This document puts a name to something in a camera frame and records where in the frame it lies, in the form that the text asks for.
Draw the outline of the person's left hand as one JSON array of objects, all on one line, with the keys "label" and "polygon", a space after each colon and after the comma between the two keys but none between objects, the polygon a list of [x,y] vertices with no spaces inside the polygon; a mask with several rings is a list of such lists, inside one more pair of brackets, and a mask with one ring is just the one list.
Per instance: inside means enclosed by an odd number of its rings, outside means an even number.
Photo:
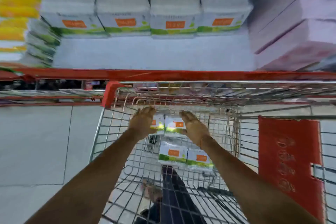
[{"label": "person's left hand", "polygon": [[127,130],[131,132],[132,136],[138,142],[155,131],[154,129],[151,129],[151,124],[152,120],[145,118],[136,118],[134,114],[129,121]]}]

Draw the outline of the person's right hand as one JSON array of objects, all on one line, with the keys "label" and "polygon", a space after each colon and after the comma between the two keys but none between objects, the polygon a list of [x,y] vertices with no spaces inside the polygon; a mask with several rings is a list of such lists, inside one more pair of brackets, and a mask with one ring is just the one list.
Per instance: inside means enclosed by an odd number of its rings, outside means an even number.
[{"label": "person's right hand", "polygon": [[187,124],[186,130],[182,130],[181,133],[187,135],[187,137],[200,149],[203,149],[202,143],[207,139],[210,139],[210,133],[207,127],[200,122],[200,120]]}]

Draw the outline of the white pouch with orange label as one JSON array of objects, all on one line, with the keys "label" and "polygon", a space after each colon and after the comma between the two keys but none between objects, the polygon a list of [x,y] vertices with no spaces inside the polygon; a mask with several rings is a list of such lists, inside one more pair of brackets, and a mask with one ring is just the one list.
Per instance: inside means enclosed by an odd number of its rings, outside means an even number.
[{"label": "white pouch with orange label", "polygon": [[185,166],[187,164],[188,148],[162,141],[159,147],[158,162],[163,165]]},{"label": "white pouch with orange label", "polygon": [[179,116],[166,115],[165,116],[165,132],[166,137],[173,138],[188,138],[187,135],[182,134],[181,131],[186,130],[183,119]]},{"label": "white pouch with orange label", "polygon": [[164,114],[156,114],[153,116],[151,129],[155,130],[151,135],[164,135],[165,133],[165,116]]},{"label": "white pouch with orange label", "polygon": [[213,171],[214,164],[208,154],[200,149],[188,148],[186,166],[197,171]]}]

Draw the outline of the person's right forearm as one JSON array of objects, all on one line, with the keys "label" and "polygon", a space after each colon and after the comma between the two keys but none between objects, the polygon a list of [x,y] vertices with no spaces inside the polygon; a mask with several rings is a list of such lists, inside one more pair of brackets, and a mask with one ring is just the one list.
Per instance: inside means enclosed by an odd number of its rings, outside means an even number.
[{"label": "person's right forearm", "polygon": [[223,149],[211,136],[200,141],[250,224],[321,224],[288,195]]}]

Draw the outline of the person's left forearm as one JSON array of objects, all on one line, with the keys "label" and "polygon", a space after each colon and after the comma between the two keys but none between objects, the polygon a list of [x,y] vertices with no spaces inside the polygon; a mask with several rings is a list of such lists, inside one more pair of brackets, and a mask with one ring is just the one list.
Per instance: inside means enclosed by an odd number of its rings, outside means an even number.
[{"label": "person's left forearm", "polygon": [[127,129],[24,224],[98,224],[128,156],[149,133]]}]

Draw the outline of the red plastic cart corner bumper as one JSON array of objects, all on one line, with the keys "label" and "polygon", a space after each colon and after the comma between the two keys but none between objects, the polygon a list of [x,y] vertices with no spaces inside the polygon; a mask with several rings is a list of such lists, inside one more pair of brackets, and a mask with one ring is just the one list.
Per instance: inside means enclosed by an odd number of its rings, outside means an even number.
[{"label": "red plastic cart corner bumper", "polygon": [[120,82],[110,80],[106,85],[105,92],[103,94],[103,99],[101,101],[101,107],[103,107],[104,109],[111,108],[115,100],[116,90],[125,87],[127,86]]}]

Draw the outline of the person's foot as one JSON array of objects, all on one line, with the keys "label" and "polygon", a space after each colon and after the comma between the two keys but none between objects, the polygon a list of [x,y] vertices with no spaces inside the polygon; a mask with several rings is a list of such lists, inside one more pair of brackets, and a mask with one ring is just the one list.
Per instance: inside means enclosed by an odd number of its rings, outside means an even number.
[{"label": "person's foot", "polygon": [[143,179],[141,189],[143,198],[158,204],[161,203],[163,197],[162,189],[153,180]]}]

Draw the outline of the person's leg in dark trousers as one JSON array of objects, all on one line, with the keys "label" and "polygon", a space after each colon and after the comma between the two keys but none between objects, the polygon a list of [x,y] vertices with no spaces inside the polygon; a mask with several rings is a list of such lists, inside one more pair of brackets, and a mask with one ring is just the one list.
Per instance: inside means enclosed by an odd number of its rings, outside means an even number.
[{"label": "person's leg in dark trousers", "polygon": [[134,224],[207,224],[174,168],[162,165],[161,174],[161,203],[152,202],[152,206],[143,210]]}]

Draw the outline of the row of goods under shelf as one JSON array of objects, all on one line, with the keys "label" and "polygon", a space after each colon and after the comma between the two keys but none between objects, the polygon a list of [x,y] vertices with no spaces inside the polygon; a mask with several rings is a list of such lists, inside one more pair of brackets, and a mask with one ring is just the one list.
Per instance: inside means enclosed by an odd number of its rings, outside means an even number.
[{"label": "row of goods under shelf", "polygon": [[21,100],[100,100],[108,81],[37,79],[0,81],[0,99]]}]

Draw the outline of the stack of white green packets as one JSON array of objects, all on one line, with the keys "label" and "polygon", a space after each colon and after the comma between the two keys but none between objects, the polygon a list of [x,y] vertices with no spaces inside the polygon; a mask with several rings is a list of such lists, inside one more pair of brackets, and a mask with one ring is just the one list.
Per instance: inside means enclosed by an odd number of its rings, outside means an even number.
[{"label": "stack of white green packets", "polygon": [[252,10],[250,0],[42,0],[40,14],[68,39],[193,38],[237,30]]}]

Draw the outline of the red cart seat flap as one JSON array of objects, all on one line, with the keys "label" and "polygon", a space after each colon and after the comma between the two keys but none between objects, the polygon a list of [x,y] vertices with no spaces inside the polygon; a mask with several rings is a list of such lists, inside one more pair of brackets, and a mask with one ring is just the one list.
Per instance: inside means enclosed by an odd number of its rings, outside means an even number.
[{"label": "red cart seat flap", "polygon": [[320,122],[258,116],[258,173],[325,224]]}]

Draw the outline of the pile of white green packets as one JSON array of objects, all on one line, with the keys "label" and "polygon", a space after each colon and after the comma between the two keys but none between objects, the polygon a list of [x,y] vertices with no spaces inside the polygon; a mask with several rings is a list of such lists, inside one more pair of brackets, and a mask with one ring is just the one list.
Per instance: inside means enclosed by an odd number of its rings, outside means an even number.
[{"label": "pile of white green packets", "polygon": [[34,66],[51,67],[61,39],[51,26],[39,19],[26,18],[24,54],[35,59]]}]

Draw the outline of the stack of pale pink packs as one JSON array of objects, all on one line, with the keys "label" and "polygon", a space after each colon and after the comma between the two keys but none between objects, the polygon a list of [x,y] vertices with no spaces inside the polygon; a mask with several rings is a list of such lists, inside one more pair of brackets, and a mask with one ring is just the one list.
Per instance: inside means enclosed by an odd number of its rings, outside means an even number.
[{"label": "stack of pale pink packs", "polygon": [[336,71],[336,0],[267,0],[248,29],[256,70]]}]

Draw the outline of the stack of yellow packets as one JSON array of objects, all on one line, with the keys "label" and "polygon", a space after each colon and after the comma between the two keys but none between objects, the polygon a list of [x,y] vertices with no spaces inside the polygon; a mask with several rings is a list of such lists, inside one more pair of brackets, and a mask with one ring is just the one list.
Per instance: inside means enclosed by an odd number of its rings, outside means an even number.
[{"label": "stack of yellow packets", "polygon": [[40,19],[42,0],[0,0],[0,41],[24,42]]}]

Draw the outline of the red shelf edge rail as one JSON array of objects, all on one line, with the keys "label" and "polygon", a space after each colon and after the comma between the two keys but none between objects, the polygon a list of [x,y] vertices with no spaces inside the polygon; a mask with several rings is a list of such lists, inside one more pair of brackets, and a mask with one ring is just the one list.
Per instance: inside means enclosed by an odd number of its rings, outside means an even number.
[{"label": "red shelf edge rail", "polygon": [[66,79],[111,81],[336,81],[331,72],[104,70],[60,68],[0,68],[0,81]]}]

